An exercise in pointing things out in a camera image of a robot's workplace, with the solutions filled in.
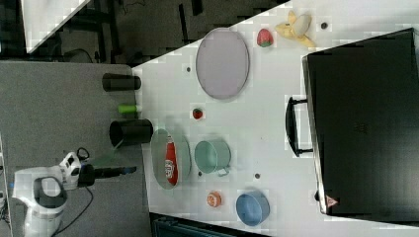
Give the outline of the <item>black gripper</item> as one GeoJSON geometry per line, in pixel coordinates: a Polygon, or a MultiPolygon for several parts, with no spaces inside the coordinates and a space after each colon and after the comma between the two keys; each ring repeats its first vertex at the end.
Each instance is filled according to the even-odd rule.
{"type": "Polygon", "coordinates": [[[96,176],[119,176],[132,174],[137,170],[136,167],[119,167],[119,168],[100,168],[94,169],[90,164],[83,165],[80,170],[78,187],[90,187],[95,183],[96,176]]]}

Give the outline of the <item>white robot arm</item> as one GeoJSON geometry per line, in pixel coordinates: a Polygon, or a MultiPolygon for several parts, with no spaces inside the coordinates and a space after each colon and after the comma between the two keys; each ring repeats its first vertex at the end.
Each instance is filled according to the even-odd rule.
{"type": "Polygon", "coordinates": [[[14,173],[12,197],[27,207],[24,237],[52,237],[59,230],[68,191],[93,186],[97,179],[132,174],[135,167],[95,168],[86,164],[89,152],[69,152],[55,166],[33,167],[14,173]]]}

